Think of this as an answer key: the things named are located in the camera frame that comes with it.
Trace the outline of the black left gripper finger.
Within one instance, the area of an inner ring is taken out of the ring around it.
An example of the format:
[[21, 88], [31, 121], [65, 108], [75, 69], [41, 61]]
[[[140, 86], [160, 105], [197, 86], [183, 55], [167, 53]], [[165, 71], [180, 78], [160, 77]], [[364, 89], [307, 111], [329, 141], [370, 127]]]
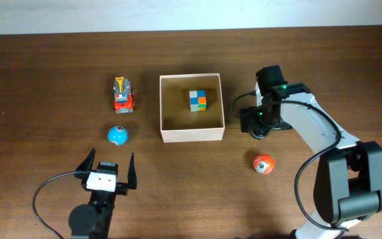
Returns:
[[129, 162], [129, 169], [128, 169], [128, 174], [127, 174], [127, 184], [128, 184], [128, 189], [137, 189], [137, 174], [135, 170], [135, 157], [134, 153], [131, 154], [131, 159]]
[[96, 150], [93, 148], [88, 156], [78, 165], [75, 172], [88, 172], [92, 170]]

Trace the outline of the orange toy ball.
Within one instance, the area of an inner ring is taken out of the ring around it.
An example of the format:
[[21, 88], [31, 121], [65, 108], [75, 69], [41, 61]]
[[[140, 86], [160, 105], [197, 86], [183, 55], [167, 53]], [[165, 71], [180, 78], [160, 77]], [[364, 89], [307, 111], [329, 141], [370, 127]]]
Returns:
[[275, 160], [267, 154], [259, 154], [253, 161], [253, 167], [256, 172], [266, 175], [275, 168]]

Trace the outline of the multicoloured puzzle cube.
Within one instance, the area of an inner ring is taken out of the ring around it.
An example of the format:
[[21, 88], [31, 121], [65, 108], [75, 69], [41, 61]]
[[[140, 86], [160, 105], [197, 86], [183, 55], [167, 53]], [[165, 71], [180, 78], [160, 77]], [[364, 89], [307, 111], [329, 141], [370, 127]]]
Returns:
[[206, 111], [206, 92], [204, 90], [189, 91], [189, 103], [191, 112]]

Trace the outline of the red toy fire truck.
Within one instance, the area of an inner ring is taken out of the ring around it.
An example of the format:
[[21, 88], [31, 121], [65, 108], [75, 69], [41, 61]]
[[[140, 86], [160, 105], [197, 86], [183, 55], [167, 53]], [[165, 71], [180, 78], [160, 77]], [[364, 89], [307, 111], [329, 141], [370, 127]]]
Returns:
[[116, 77], [113, 86], [114, 109], [117, 114], [131, 113], [135, 109], [135, 93], [130, 81], [121, 76]]

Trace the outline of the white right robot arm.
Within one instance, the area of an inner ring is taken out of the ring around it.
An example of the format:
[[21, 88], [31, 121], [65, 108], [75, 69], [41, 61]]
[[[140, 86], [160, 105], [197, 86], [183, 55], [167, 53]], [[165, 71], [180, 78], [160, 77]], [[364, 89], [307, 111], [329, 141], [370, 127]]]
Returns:
[[[382, 212], [382, 148], [362, 142], [339, 126], [319, 105], [307, 85], [289, 84], [278, 65], [260, 69], [250, 94], [256, 106], [235, 114], [241, 131], [263, 139], [274, 130], [295, 129], [313, 151], [294, 178], [294, 195], [306, 223], [291, 238], [342, 238], [356, 224]], [[318, 162], [308, 214], [299, 194], [300, 177]]]

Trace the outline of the blue toy ball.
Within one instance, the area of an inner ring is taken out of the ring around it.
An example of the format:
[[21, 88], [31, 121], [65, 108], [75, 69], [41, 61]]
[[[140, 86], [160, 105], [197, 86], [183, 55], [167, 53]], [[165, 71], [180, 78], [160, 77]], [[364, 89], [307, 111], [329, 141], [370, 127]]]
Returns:
[[107, 139], [114, 145], [123, 145], [128, 140], [128, 132], [122, 126], [114, 126], [107, 133]]

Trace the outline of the pink cardboard box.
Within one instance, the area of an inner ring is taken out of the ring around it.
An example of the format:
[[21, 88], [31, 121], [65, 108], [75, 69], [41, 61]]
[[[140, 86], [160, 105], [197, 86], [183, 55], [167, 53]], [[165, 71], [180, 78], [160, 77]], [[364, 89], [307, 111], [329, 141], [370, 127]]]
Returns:
[[220, 74], [160, 77], [160, 132], [165, 143], [220, 141], [224, 131]]

